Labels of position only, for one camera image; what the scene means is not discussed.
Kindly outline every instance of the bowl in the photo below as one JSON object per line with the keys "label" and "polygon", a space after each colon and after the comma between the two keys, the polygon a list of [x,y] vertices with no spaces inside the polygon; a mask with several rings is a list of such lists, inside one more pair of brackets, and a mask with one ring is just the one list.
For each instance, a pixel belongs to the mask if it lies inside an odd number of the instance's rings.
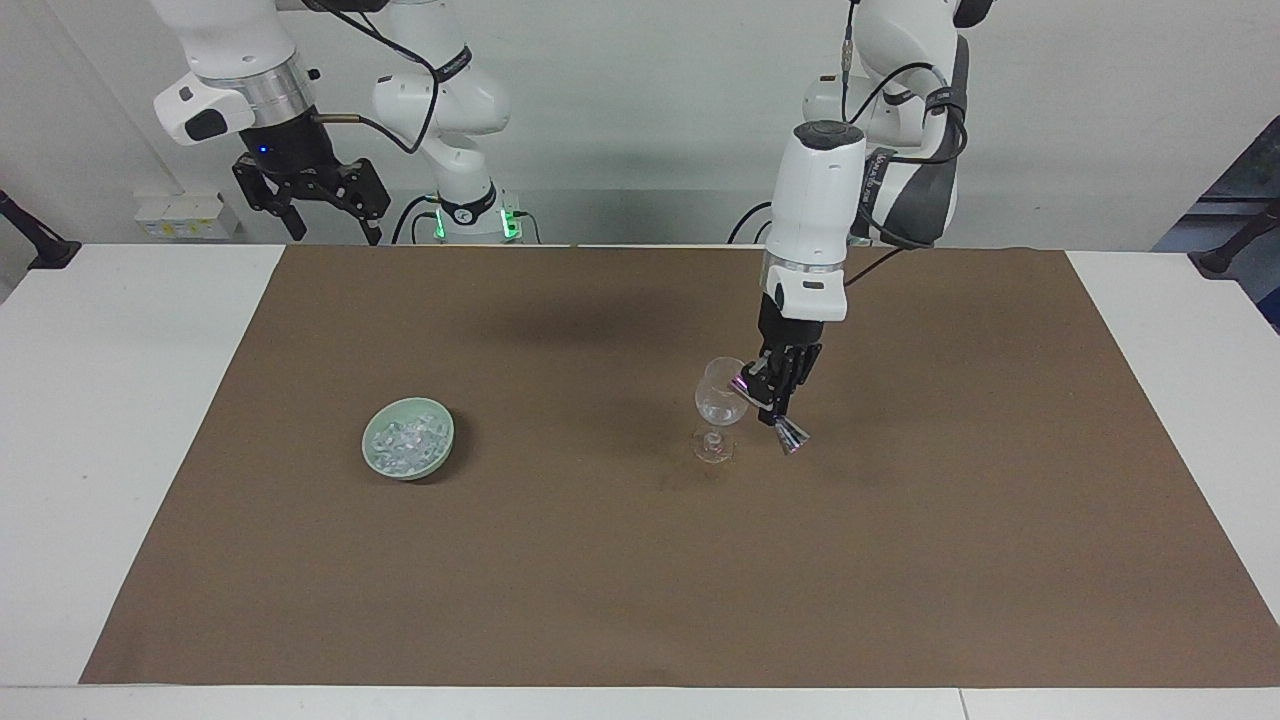
{"label": "bowl", "polygon": [[[420,473],[407,473],[403,475],[396,475],[390,473],[384,473],[374,466],[374,436],[387,429],[387,425],[392,423],[410,423],[419,418],[436,418],[444,420],[444,427],[447,429],[444,454],[440,455],[434,462],[426,466],[425,470]],[[421,480],[422,478],[430,475],[431,473],[440,469],[444,461],[449,459],[449,452],[453,450],[453,415],[449,415],[448,409],[445,409],[439,402],[426,398],[426,397],[406,397],[404,400],[397,400],[387,407],[378,411],[376,415],[369,424],[365,425],[365,437],[361,441],[361,455],[365,457],[365,464],[369,468],[383,475],[384,478],[390,478],[393,480],[401,482],[413,482]]]}

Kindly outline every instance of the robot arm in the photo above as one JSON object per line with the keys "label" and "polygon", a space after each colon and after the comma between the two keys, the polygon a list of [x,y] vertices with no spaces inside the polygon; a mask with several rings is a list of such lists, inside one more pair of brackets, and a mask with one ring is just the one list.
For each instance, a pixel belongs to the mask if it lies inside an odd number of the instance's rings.
{"label": "robot arm", "polygon": [[507,242],[518,234],[506,193],[489,174],[484,154],[467,136],[500,132],[511,119],[506,88],[472,63],[471,50],[445,0],[392,0],[390,35],[402,45],[421,49],[438,68],[428,73],[398,73],[380,78],[374,88],[379,120],[404,137],[421,126],[439,97],[421,152],[435,176],[440,201],[439,229],[445,237],[468,242]]}
{"label": "robot arm", "polygon": [[[856,56],[869,77],[819,78],[805,96],[809,119],[855,117],[876,146],[868,159],[852,237],[904,249],[932,247],[955,214],[954,158],[965,143],[969,46],[957,27],[986,18],[992,0],[861,0]],[[932,70],[895,70],[925,63]]]}
{"label": "robot arm", "polygon": [[[334,10],[378,10],[387,0],[325,0]],[[284,222],[293,240],[306,224],[293,200],[323,200],[360,220],[378,245],[390,196],[372,164],[340,163],[316,122],[297,46],[273,0],[151,0],[182,42],[191,72],[155,100],[179,145],[239,133],[247,147],[232,170],[255,210]]]}
{"label": "robot arm", "polygon": [[[844,320],[847,310],[849,237],[931,247],[951,220],[968,83],[968,45],[956,27],[980,20],[991,3],[860,0],[852,40],[873,79],[849,94],[851,108],[840,106],[835,77],[819,79],[805,99],[809,122],[787,146],[773,193],[759,315],[764,343],[733,382],[788,455],[809,439],[787,418],[791,396],[822,351],[823,323]],[[856,117],[856,126],[819,119],[858,115],[864,105],[870,115]],[[868,141],[882,147],[864,163]]]}

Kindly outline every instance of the table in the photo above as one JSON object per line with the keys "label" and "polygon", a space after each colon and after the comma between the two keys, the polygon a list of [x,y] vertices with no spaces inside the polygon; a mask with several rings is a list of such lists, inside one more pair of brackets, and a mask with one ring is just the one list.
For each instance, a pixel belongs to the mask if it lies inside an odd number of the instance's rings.
{"label": "table", "polygon": [[[67,270],[28,275],[0,306],[0,716],[161,717],[195,706],[209,716],[298,717],[1280,715],[1280,688],[72,687],[279,255],[90,246]],[[1183,256],[1070,259],[1275,615],[1280,340],[1238,287],[1203,281]]]}

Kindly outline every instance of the black cable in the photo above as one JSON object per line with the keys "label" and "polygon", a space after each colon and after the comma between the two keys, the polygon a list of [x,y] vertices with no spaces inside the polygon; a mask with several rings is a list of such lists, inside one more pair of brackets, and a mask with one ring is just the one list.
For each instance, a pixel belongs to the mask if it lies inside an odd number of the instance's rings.
{"label": "black cable", "polygon": [[772,206],[773,202],[760,202],[755,208],[748,210],[746,214],[742,215],[742,219],[739,220],[736,225],[733,225],[733,232],[728,233],[728,242],[726,245],[733,245],[733,241],[737,240],[737,233],[742,232],[742,225],[745,225],[746,222],[750,220],[753,215],[755,215],[760,210],[764,210],[765,208],[772,208]]}
{"label": "black cable", "polygon": [[892,231],[890,231],[884,225],[877,223],[876,218],[873,218],[872,214],[867,210],[867,208],[864,208],[861,204],[858,205],[858,217],[861,218],[863,220],[865,220],[868,225],[870,225],[872,228],[876,228],[876,231],[881,233],[881,241],[882,242],[887,242],[887,243],[897,246],[897,247],[900,247],[902,250],[923,250],[925,247],[932,247],[932,245],[924,245],[924,243],[920,243],[920,242],[914,242],[910,238],[905,238],[905,237],[900,237],[900,236],[895,234]]}
{"label": "black cable", "polygon": [[[383,45],[390,47],[392,50],[399,53],[401,55],[408,58],[410,60],[417,63],[419,65],[422,65],[424,68],[426,68],[426,72],[430,73],[430,76],[431,76],[431,102],[430,102],[430,105],[426,106],[426,117],[422,118],[422,128],[417,132],[417,140],[413,141],[413,145],[406,145],[398,137],[396,137],[394,133],[392,133],[385,127],[375,123],[374,120],[370,120],[369,118],[365,118],[362,115],[358,117],[360,118],[360,120],[358,120],[360,124],[371,127],[371,128],[381,132],[387,137],[392,138],[396,142],[396,145],[401,150],[403,150],[404,152],[407,152],[410,155],[417,152],[419,149],[422,147],[422,141],[426,140],[426,131],[428,131],[428,128],[431,127],[431,119],[435,117],[435,105],[438,104],[438,101],[440,99],[440,77],[439,77],[439,73],[436,72],[435,67],[431,65],[431,63],[426,61],[426,59],[422,58],[421,55],[419,55],[417,53],[413,53],[412,50],[410,50],[408,47],[404,47],[399,42],[396,42],[394,40],[390,40],[387,36],[384,36],[381,32],[378,31],[376,27],[374,27],[374,24],[371,22],[369,23],[369,27],[365,27],[365,26],[360,24],[358,22],[356,22],[356,20],[351,19],[349,17],[347,17],[346,13],[340,13],[340,12],[333,9],[333,6],[329,5],[329,0],[315,0],[315,4],[320,5],[320,8],[323,8],[330,15],[333,15],[333,17],[338,18],[339,20],[347,23],[348,26],[356,28],[362,35],[366,35],[366,36],[376,40],[378,42],[381,42]],[[325,122],[325,120],[321,117],[319,122]]]}
{"label": "black cable", "polygon": [[369,19],[369,13],[361,10],[356,14],[360,15],[360,19],[365,20],[365,26],[369,27],[369,29],[376,32],[379,37],[384,37],[381,31],[378,29],[378,26],[374,24],[374,20]]}
{"label": "black cable", "polygon": [[849,122],[849,72],[852,70],[854,8],[859,0],[849,0],[849,20],[845,22],[845,45],[840,54],[840,119]]}
{"label": "black cable", "polygon": [[413,211],[413,208],[417,208],[422,202],[439,202],[439,200],[431,197],[430,195],[420,195],[413,200],[410,200],[408,205],[404,206],[404,211],[401,213],[399,220],[396,220],[396,232],[392,233],[392,245],[399,242],[399,232],[404,228],[404,222],[408,220],[408,214]]}
{"label": "black cable", "polygon": [[899,252],[905,252],[905,249],[899,247],[897,250],[891,250],[890,252],[886,252],[883,258],[881,258],[879,260],[876,260],[874,263],[872,263],[870,265],[868,265],[867,269],[864,269],[863,272],[860,272],[856,275],[854,275],[854,277],[849,278],[847,281],[845,281],[845,287],[849,287],[849,286],[854,284],[855,282],[858,282],[858,281],[865,278],[867,275],[872,274],[872,272],[876,268],[879,268],[884,263],[888,263]]}
{"label": "black cable", "polygon": [[867,96],[867,101],[863,102],[863,106],[858,109],[858,113],[854,114],[854,119],[849,120],[849,123],[850,124],[856,123],[858,118],[863,117],[863,113],[867,111],[867,108],[872,106],[872,102],[874,102],[876,99],[879,97],[881,92],[884,92],[884,87],[887,87],[888,83],[893,82],[893,78],[896,78],[897,76],[900,76],[900,74],[902,74],[905,72],[909,72],[909,70],[932,70],[932,69],[934,69],[934,67],[932,64],[929,64],[929,63],[908,63],[908,64],[902,65],[901,68],[899,68],[899,69],[891,72],[890,74],[884,76],[884,79],[882,79],[879,82],[879,85],[876,86],[876,90],[873,90],[872,94]]}
{"label": "black cable", "polygon": [[431,218],[434,220],[435,219],[435,211],[434,210],[429,210],[426,213],[419,213],[417,217],[413,218],[413,220],[408,224],[408,240],[413,245],[417,245],[417,222],[421,220],[422,218]]}
{"label": "black cable", "polygon": [[956,146],[955,152],[946,158],[900,158],[893,155],[888,159],[888,161],[900,163],[902,165],[946,165],[959,158],[965,149],[969,147],[969,131],[964,127],[964,120],[959,114],[948,113],[948,118],[955,122],[956,131],[960,133],[960,143]]}
{"label": "black cable", "polygon": [[538,227],[538,218],[535,218],[532,213],[529,213],[526,210],[517,210],[516,211],[516,217],[517,218],[529,218],[530,220],[534,222],[534,240],[538,242],[538,245],[541,245],[543,243],[543,231],[539,229],[539,227]]}

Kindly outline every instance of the white wall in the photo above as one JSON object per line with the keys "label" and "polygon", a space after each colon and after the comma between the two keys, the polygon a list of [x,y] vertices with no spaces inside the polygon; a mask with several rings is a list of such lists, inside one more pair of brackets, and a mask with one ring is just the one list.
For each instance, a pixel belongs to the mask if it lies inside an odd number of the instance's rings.
{"label": "white wall", "polygon": [[[481,140],[492,165],[526,191],[526,208],[562,242],[719,241],[742,209],[768,197],[805,86],[836,67],[846,8],[454,4],[477,63],[515,96],[511,127]],[[20,26],[36,10],[74,53],[40,47]],[[179,149],[156,124],[151,97],[186,67],[146,0],[9,0],[0,24],[0,172],[8,179],[23,169],[28,205],[47,222],[95,240],[137,240],[129,191],[163,183],[168,169],[188,190],[236,199],[247,240],[284,241],[273,218],[238,200],[228,169],[236,140]],[[287,24],[324,70],[325,110],[367,111],[372,81],[407,67],[332,18],[289,13]],[[1274,0],[1000,0],[968,35],[973,145],[948,245],[1149,249],[1280,114]],[[76,53],[105,82],[96,94],[83,91],[92,86],[83,73],[51,69]],[[111,122],[96,118],[104,105]],[[125,124],[132,129],[116,127]],[[429,184],[417,159],[378,136],[333,135],[339,155],[372,158],[393,190]],[[308,204],[303,214],[312,241],[358,241],[335,211]]]}
{"label": "white wall", "polygon": [[[140,240],[134,190],[179,190],[44,0],[0,3],[0,187],[93,240]],[[32,258],[0,220],[0,297]]]}

